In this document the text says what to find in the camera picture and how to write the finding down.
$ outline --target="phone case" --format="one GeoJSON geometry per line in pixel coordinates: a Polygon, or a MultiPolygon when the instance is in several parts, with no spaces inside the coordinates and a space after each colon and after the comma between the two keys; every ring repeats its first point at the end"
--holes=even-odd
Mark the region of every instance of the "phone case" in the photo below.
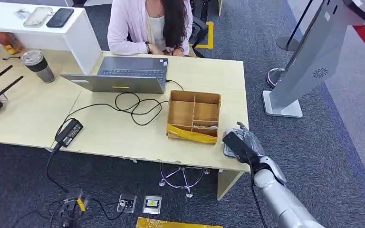
{"type": "Polygon", "coordinates": [[[50,13],[52,13],[51,7],[37,7],[23,23],[23,26],[38,28],[44,24],[50,13]]]}
{"type": "Polygon", "coordinates": [[[73,9],[60,8],[54,16],[47,22],[49,28],[61,28],[68,21],[70,16],[73,14],[73,9]]]}

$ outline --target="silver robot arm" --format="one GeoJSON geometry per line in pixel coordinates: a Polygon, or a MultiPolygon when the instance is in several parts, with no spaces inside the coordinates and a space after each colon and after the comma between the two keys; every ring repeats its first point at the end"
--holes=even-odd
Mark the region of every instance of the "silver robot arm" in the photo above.
{"type": "MultiPolygon", "coordinates": [[[[242,130],[248,131],[241,123],[238,124],[242,130]]],[[[252,146],[247,145],[234,132],[228,133],[223,142],[233,151],[239,162],[247,163],[251,167],[251,178],[261,190],[279,228],[323,228],[286,188],[285,175],[271,158],[254,152],[252,146]]]]}
{"type": "Polygon", "coordinates": [[[323,228],[307,208],[286,188],[286,178],[278,165],[268,156],[260,157],[265,168],[254,174],[255,186],[261,190],[279,228],[323,228]]]}

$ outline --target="woman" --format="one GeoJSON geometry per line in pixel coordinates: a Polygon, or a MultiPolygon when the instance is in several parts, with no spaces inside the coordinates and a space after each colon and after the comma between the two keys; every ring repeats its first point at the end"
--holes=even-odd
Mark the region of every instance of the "woman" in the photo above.
{"type": "Polygon", "coordinates": [[[191,33],[189,0],[113,0],[107,39],[114,54],[188,55],[191,33]]]}

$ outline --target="long dark hair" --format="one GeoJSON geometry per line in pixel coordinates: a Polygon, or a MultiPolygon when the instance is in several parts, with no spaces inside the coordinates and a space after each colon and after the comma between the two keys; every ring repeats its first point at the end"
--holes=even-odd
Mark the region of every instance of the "long dark hair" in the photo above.
{"type": "Polygon", "coordinates": [[[184,0],[161,0],[164,9],[163,37],[167,47],[180,48],[187,36],[184,0]]]}

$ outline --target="cardboard box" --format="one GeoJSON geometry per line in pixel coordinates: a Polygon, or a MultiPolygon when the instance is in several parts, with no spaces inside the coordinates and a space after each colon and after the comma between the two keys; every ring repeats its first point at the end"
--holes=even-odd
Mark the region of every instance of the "cardboard box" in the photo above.
{"type": "Polygon", "coordinates": [[[167,136],[215,144],[220,106],[219,94],[171,91],[167,136]]]}

